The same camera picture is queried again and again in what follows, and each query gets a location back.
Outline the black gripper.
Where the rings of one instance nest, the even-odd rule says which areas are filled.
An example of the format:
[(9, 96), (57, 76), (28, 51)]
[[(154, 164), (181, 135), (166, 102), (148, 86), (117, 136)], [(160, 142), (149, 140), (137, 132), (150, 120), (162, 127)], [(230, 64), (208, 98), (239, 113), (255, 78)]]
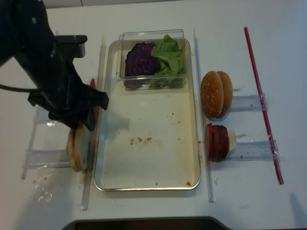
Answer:
[(84, 84), (75, 69), (53, 69), (46, 71), (46, 89), (31, 92), (28, 101), (49, 112), (51, 120), (59, 121), (76, 130), (79, 123), (94, 131), (94, 108), (107, 110), (109, 98)]

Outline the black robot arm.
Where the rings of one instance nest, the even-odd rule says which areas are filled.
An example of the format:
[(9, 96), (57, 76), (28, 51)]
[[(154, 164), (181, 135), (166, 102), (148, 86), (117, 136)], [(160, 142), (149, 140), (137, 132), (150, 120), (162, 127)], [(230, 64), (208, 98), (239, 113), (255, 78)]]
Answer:
[(94, 109), (107, 109), (108, 96), (82, 82), (74, 58), (84, 56), (84, 35), (55, 36), (41, 0), (0, 3), (0, 61), (15, 58), (35, 84), (28, 101), (48, 111), (50, 119), (71, 129), (93, 131)]

